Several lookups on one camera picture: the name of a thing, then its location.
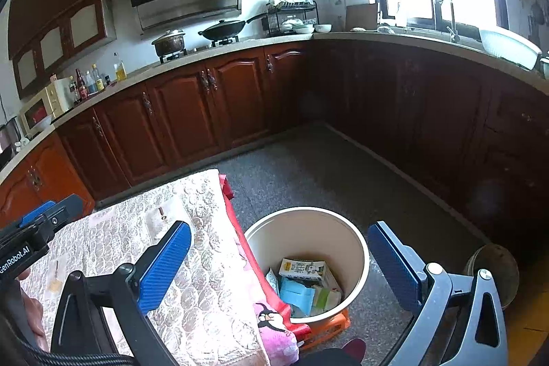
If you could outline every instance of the orange plastic object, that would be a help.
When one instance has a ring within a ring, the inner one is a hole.
[[[348,329],[351,326],[351,320],[349,319],[349,312],[344,309],[341,313],[331,317],[327,323],[309,324],[309,326],[311,327],[311,334],[305,337],[305,344],[300,348],[302,351],[328,341]]]

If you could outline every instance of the dish rack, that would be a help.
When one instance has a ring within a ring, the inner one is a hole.
[[[314,11],[316,18],[307,18],[307,13]],[[261,20],[263,30],[269,33],[269,38],[273,36],[293,35],[292,29],[283,29],[282,23],[288,19],[298,18],[304,24],[320,24],[318,16],[318,5],[315,1],[308,2],[281,2],[276,7],[267,4],[267,16]]]

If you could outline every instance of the red bottle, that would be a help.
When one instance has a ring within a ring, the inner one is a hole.
[[[76,69],[76,87],[78,88],[80,99],[86,101],[88,99],[88,90],[86,89],[86,83],[84,82],[79,69]]]

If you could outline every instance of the cutting board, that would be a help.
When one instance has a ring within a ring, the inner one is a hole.
[[[345,30],[350,31],[355,27],[366,30],[377,30],[378,3],[363,3],[361,5],[349,5],[345,13]]]

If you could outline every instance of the black wok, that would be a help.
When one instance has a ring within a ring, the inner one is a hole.
[[[210,41],[222,41],[223,39],[234,38],[238,35],[246,24],[249,24],[256,19],[264,18],[267,13],[256,14],[247,21],[219,21],[219,24],[208,27],[203,32],[198,32],[199,35]]]

